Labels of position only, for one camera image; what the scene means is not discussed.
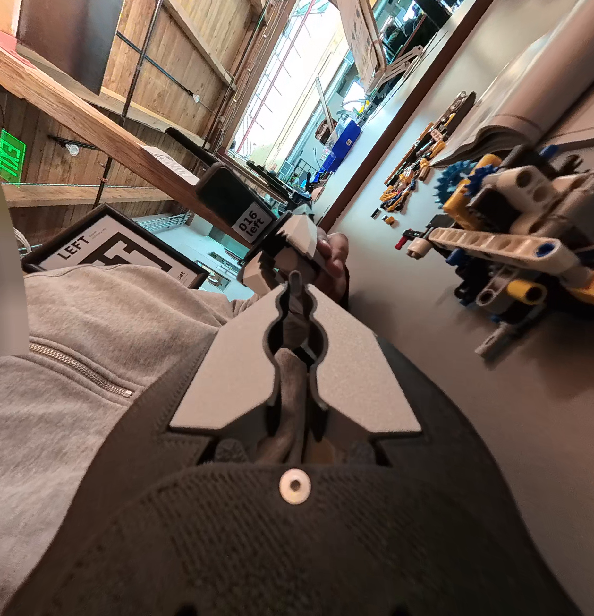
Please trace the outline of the green exit sign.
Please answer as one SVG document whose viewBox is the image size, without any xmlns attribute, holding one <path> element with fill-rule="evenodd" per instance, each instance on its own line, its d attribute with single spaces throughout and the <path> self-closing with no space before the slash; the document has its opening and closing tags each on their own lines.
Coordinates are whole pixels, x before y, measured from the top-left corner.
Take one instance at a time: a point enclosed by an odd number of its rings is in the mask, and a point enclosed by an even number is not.
<svg viewBox="0 0 594 616">
<path fill-rule="evenodd" d="M 0 132 L 0 178 L 7 184 L 20 186 L 27 155 L 27 144 L 10 134 Z"/>
</svg>

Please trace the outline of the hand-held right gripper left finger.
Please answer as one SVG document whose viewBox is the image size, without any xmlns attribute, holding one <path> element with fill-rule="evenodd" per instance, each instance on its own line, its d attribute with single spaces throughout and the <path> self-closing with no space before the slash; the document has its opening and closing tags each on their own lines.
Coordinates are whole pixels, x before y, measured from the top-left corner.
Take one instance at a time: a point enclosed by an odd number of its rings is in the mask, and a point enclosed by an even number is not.
<svg viewBox="0 0 594 616">
<path fill-rule="evenodd" d="M 265 437 L 267 408 L 279 393 L 279 375 L 269 347 L 272 327 L 281 323 L 277 287 L 217 332 L 185 391 L 170 428 L 217 437 Z"/>
</svg>

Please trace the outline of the pile of lego pieces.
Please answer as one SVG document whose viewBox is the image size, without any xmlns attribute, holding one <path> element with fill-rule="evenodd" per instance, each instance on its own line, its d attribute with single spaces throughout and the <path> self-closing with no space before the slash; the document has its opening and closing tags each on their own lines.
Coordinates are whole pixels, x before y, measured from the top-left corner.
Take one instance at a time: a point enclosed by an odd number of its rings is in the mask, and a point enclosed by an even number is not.
<svg viewBox="0 0 594 616">
<path fill-rule="evenodd" d="M 378 207 L 370 215 L 372 220 L 382 220 L 390 227 L 397 224 L 395 215 L 404 211 L 412 194 L 427 180 L 432 160 L 445 149 L 447 141 L 472 110 L 476 98 L 474 91 L 459 92 L 439 118 L 426 125 L 387 177 Z"/>
</svg>

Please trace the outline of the partly built lego model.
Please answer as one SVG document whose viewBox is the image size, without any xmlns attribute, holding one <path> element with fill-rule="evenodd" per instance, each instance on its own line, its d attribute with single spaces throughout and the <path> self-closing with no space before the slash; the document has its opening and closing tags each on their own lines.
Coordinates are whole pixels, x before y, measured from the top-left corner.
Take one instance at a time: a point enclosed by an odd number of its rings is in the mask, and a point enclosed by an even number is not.
<svg viewBox="0 0 594 616">
<path fill-rule="evenodd" d="M 551 312 L 594 319 L 594 168 L 576 153 L 552 164 L 556 154 L 518 146 L 451 165 L 440 179 L 459 177 L 441 213 L 402 248 L 443 257 L 458 302 L 496 325 L 476 349 L 488 363 Z"/>
</svg>

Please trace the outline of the small blue storage bin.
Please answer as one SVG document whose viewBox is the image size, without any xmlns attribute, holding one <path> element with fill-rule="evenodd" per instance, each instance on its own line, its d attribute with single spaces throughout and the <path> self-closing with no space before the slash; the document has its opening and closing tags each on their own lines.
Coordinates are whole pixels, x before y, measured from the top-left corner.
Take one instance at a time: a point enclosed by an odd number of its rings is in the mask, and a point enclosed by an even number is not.
<svg viewBox="0 0 594 616">
<path fill-rule="evenodd" d="M 329 142 L 325 145 L 321 173 L 334 173 L 361 134 L 361 128 L 353 119 L 339 123 Z"/>
</svg>

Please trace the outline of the black framed tag sign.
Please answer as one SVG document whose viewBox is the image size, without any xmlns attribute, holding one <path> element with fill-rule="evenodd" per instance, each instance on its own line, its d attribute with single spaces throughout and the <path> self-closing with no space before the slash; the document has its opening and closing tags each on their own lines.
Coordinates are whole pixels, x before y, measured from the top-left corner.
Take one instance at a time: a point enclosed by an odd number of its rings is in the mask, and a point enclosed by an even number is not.
<svg viewBox="0 0 594 616">
<path fill-rule="evenodd" d="M 22 258 L 24 273 L 77 265 L 153 267 L 185 288 L 199 289 L 209 271 L 109 205 L 94 209 Z"/>
</svg>

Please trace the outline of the printed cardboard box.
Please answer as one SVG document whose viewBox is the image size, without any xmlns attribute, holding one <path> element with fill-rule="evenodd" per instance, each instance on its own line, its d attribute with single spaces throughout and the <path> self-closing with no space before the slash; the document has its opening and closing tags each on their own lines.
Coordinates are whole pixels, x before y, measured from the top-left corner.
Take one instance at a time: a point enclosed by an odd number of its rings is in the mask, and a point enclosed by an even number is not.
<svg viewBox="0 0 594 616">
<path fill-rule="evenodd" d="M 367 95 L 376 90 L 387 70 L 381 35 L 375 21 L 376 1 L 337 1 L 345 38 Z"/>
</svg>

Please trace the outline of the person's left hand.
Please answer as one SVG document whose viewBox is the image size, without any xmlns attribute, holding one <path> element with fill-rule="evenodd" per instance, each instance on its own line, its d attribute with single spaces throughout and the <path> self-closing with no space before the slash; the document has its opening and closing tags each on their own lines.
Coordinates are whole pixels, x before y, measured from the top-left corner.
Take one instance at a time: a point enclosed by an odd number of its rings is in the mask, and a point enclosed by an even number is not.
<svg viewBox="0 0 594 616">
<path fill-rule="evenodd" d="M 349 293 L 349 272 L 346 261 L 349 253 L 349 240 L 346 235 L 335 232 L 326 234 L 317 227 L 317 250 L 324 259 L 314 286 L 325 295 L 347 309 Z"/>
</svg>

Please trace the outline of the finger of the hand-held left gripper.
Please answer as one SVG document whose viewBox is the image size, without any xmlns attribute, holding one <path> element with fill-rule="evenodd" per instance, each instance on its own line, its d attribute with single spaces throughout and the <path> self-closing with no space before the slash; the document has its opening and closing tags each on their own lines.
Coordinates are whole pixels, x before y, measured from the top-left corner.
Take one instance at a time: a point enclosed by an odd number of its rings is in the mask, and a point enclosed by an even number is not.
<svg viewBox="0 0 594 616">
<path fill-rule="evenodd" d="M 292 214 L 282 226 L 282 237 L 303 257 L 315 259 L 317 227 L 307 214 Z"/>
<path fill-rule="evenodd" d="M 258 296 L 265 296 L 279 286 L 274 261 L 269 259 L 252 259 L 245 263 L 237 281 Z"/>
</svg>

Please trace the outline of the black metal frame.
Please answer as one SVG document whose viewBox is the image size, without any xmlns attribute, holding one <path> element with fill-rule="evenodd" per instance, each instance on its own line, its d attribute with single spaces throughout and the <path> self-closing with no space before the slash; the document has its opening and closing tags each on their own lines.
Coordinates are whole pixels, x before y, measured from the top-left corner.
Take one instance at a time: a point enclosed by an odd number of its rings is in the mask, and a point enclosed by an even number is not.
<svg viewBox="0 0 594 616">
<path fill-rule="evenodd" d="M 197 145 L 192 139 L 182 133 L 175 127 L 167 127 L 165 129 L 165 133 L 172 137 L 177 143 L 182 145 L 187 151 L 193 154 L 193 156 L 197 157 L 207 166 L 212 166 L 215 163 L 218 163 L 219 160 L 209 151 L 205 150 L 200 145 Z"/>
</svg>

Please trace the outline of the wooden stand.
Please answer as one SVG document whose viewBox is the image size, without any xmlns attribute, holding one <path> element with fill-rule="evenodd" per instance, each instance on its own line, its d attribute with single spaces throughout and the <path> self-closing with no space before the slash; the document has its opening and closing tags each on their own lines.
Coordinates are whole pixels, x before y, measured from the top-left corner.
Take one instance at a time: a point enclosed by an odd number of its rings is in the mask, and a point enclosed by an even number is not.
<svg viewBox="0 0 594 616">
<path fill-rule="evenodd" d="M 373 73 L 370 77 L 363 78 L 366 95 L 369 96 L 373 94 L 380 86 L 384 85 L 384 83 L 407 71 L 423 52 L 423 46 L 415 46 L 408 52 L 403 52 L 399 58 L 388 64 L 381 43 L 373 43 L 371 48 L 371 53 L 375 61 Z"/>
</svg>

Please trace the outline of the dark hanging panel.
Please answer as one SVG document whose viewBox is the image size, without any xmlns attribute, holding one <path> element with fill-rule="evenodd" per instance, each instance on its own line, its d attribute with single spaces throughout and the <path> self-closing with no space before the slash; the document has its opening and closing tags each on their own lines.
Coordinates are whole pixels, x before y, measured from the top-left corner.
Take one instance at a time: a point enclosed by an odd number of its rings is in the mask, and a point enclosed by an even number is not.
<svg viewBox="0 0 594 616">
<path fill-rule="evenodd" d="M 98 95 L 123 4 L 22 1 L 18 42 Z"/>
</svg>

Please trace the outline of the white paper sheet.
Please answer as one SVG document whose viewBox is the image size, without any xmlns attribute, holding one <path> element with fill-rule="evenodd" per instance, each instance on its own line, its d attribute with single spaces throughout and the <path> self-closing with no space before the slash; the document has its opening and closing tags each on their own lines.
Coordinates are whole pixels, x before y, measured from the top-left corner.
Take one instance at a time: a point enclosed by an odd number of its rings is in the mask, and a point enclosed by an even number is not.
<svg viewBox="0 0 594 616">
<path fill-rule="evenodd" d="M 142 148 L 149 152 L 167 169 L 178 175 L 181 179 L 184 179 L 189 185 L 195 186 L 199 182 L 199 178 L 194 173 L 186 169 L 160 148 L 151 145 L 145 145 Z"/>
</svg>

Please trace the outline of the lego instruction booklet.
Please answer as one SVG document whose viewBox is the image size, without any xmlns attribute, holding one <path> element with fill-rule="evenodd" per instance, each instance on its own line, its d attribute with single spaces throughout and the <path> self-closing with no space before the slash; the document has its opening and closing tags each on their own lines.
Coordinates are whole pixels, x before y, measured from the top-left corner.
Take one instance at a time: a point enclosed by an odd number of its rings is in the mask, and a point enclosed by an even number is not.
<svg viewBox="0 0 594 616">
<path fill-rule="evenodd" d="M 431 163 L 447 167 L 546 140 L 565 149 L 594 145 L 594 1 L 579 1 L 510 62 Z"/>
</svg>

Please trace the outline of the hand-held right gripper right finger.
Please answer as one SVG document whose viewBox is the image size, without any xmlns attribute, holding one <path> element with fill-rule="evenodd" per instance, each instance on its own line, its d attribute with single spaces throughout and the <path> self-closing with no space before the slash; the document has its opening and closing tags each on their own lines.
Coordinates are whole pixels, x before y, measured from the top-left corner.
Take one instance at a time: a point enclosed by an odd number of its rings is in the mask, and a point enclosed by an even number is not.
<svg viewBox="0 0 594 616">
<path fill-rule="evenodd" d="M 316 405 L 317 440 L 375 442 L 421 434 L 413 412 L 376 335 L 307 285 L 308 348 L 314 356 L 309 386 Z"/>
</svg>

